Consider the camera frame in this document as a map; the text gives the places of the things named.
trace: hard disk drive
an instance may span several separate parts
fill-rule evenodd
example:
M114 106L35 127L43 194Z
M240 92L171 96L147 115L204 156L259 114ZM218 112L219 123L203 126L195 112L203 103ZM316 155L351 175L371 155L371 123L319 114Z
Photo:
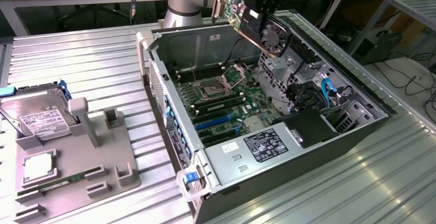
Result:
M66 90L58 84L20 89L0 100L0 113L20 136L50 140L70 133L78 119L68 113Z

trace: cooling fan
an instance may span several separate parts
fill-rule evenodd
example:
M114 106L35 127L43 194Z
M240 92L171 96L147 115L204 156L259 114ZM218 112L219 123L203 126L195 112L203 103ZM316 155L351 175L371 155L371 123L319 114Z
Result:
M271 54L278 54L284 49L288 33L278 26L268 24L262 31L262 45Z

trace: motherboard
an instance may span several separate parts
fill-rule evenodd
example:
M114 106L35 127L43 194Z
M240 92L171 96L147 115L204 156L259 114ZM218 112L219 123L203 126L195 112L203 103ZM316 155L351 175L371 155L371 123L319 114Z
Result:
M176 89L207 147L263 129L282 116L258 75L244 64L178 73Z

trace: aluminum profile table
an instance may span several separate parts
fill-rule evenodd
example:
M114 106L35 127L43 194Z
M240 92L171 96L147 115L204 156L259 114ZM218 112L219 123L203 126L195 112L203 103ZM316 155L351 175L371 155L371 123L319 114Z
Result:
M210 223L431 223L436 220L435 126L299 16L291 19L398 111L396 117L343 157L280 186ZM156 24L15 39L8 83L35 85L62 77L99 114L127 117L142 186L46 223L192 223L175 183L148 97L140 86L135 33ZM11 223L14 129L0 132L0 223Z
M350 55L356 52L368 32L374 29L390 6L394 6L399 11L436 31L436 0L384 0L360 35L350 45Z
M136 33L156 28L154 23L22 37L7 47L8 84L22 87L63 78L72 97L88 99L91 117L107 108L124 114L142 179L140 187L44 223L192 223L139 71ZM14 223L15 134L3 120L0 223Z

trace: power supply label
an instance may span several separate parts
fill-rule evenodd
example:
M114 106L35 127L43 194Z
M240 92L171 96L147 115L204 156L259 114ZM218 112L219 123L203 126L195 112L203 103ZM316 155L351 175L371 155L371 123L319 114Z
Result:
M38 137L48 136L68 130L68 124L59 109L20 116L19 119Z
M259 163L288 151L288 148L274 129L268 129L246 137L244 141Z

